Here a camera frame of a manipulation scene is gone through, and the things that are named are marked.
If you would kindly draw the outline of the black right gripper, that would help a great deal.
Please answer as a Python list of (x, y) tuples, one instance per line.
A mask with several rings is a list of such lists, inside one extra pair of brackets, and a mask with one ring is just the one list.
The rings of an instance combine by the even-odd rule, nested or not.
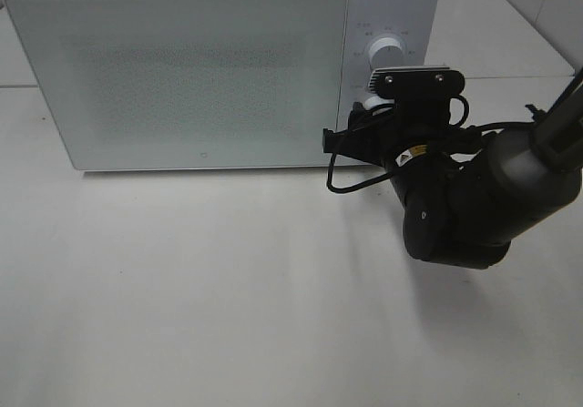
[(436, 145), (451, 133), (447, 101), (365, 107), (354, 102), (345, 130), (322, 130), (322, 152), (382, 168), (389, 175), (451, 171), (451, 158)]

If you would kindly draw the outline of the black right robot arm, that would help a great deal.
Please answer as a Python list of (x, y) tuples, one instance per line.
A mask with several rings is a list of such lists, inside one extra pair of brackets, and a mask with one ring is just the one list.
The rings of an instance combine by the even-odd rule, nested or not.
[(404, 208), (407, 253), (484, 270), (512, 240), (573, 202), (582, 188), (582, 78), (528, 122), (453, 121), (465, 78), (447, 66), (375, 69), (375, 103), (353, 104), (347, 127), (324, 130), (331, 158), (377, 166)]

